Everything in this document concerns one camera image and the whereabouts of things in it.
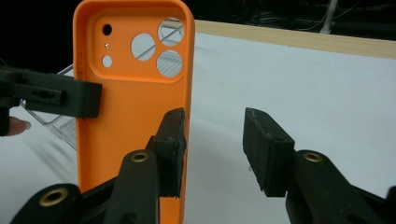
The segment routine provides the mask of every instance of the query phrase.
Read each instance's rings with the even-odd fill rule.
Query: circular lens hole
[[[111,66],[111,64],[113,64],[113,60],[111,59],[111,57],[110,56],[108,56],[108,55],[105,55],[103,58],[102,58],[102,65],[104,66],[104,67],[110,67]]]
[[[104,35],[111,35],[112,31],[113,31],[113,28],[111,27],[110,24],[106,24],[103,26],[102,32]]]
[[[183,23],[176,18],[168,18],[164,20],[158,28],[158,37],[166,46],[174,46],[180,43],[183,35]]]
[[[131,44],[132,54],[139,61],[146,61],[154,54],[155,42],[151,35],[137,35]]]
[[[157,69],[164,77],[175,77],[180,73],[183,62],[174,50],[166,50],[157,60]]]

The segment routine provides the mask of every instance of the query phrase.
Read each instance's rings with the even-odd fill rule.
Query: black clamp
[[[386,199],[352,186],[325,155],[294,150],[265,112],[247,108],[243,148],[267,197],[285,197],[292,224],[396,223],[396,186]]]
[[[25,100],[26,109],[75,118],[96,118],[102,84],[57,74],[0,66],[0,136],[8,133],[9,109]]]
[[[183,108],[168,111],[145,149],[124,156],[119,174],[80,193],[73,184],[40,190],[12,224],[160,223],[160,197],[179,198],[186,139]]]

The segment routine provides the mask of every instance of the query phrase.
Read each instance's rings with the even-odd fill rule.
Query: screw hole
[[[147,158],[149,157],[149,155],[147,155],[146,153],[137,153],[134,154],[131,158],[132,161],[134,162],[141,162],[141,161],[145,161]]]
[[[66,188],[53,189],[41,197],[39,204],[43,207],[53,206],[63,201],[68,194]]]
[[[317,153],[313,153],[313,152],[307,152],[304,154],[304,158],[308,161],[312,161],[312,162],[321,162],[323,161],[322,157],[319,156],[319,154]]]

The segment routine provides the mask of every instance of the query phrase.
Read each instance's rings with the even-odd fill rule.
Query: orange phone case
[[[75,78],[103,84],[99,116],[77,119],[82,192],[115,177],[123,157],[145,148],[163,115],[184,107],[188,143],[194,19],[179,0],[84,0],[74,15]],[[161,223],[183,222],[180,198],[161,198]]]

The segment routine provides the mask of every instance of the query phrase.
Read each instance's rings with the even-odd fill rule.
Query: finger
[[[9,117],[9,129],[7,136],[23,133],[25,130],[30,129],[31,123],[26,120]]]

